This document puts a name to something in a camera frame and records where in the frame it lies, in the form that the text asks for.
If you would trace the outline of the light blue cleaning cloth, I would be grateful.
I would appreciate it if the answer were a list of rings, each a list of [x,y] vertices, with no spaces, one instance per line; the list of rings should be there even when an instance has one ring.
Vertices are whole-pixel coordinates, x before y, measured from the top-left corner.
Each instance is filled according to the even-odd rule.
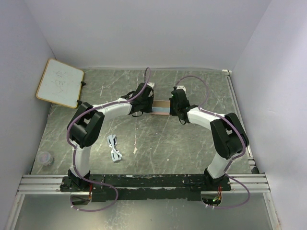
[[[170,108],[163,108],[163,107],[153,107],[152,108],[153,113],[163,113],[163,114],[169,114]]]

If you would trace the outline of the pink glasses case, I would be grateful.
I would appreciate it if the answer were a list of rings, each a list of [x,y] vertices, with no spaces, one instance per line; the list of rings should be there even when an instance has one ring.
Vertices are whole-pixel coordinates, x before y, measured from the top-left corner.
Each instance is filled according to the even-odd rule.
[[[159,100],[154,100],[152,104],[153,107],[163,107],[163,108],[170,108],[170,101],[159,101]],[[153,113],[153,115],[170,115],[169,114],[163,114],[163,113]]]

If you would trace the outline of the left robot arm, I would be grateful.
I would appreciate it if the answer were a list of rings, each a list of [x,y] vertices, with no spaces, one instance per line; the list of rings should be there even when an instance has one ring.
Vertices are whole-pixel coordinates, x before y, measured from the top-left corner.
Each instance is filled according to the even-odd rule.
[[[154,102],[154,86],[139,84],[137,90],[131,91],[119,99],[91,105],[81,103],[67,126],[67,141],[73,149],[72,166],[68,177],[78,191],[84,191],[90,184],[89,158],[91,146],[97,141],[104,121],[136,112],[151,113]]]

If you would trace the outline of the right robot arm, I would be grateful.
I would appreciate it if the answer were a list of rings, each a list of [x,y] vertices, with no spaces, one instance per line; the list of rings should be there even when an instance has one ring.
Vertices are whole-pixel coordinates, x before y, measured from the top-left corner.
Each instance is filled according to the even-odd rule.
[[[170,115],[177,116],[180,123],[199,125],[211,131],[216,154],[204,171],[204,187],[215,190],[225,177],[232,160],[244,154],[249,145],[247,135],[235,113],[226,115],[191,105],[184,87],[174,87],[170,98]]]

